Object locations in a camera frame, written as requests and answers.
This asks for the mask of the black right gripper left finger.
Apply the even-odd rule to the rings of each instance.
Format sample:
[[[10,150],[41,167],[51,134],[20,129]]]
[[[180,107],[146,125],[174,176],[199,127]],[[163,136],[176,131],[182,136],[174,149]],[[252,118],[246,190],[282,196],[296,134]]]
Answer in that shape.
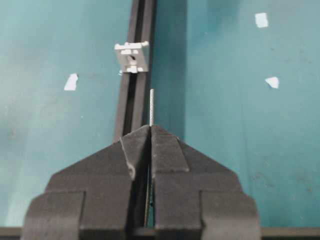
[[[150,127],[53,174],[24,218],[26,240],[124,240],[145,223]]]

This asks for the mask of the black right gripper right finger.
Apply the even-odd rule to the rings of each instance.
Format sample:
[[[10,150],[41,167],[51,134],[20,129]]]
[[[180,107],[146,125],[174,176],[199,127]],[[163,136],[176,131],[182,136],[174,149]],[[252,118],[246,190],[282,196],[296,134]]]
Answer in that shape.
[[[255,201],[235,172],[151,128],[155,237],[158,240],[258,240]]]

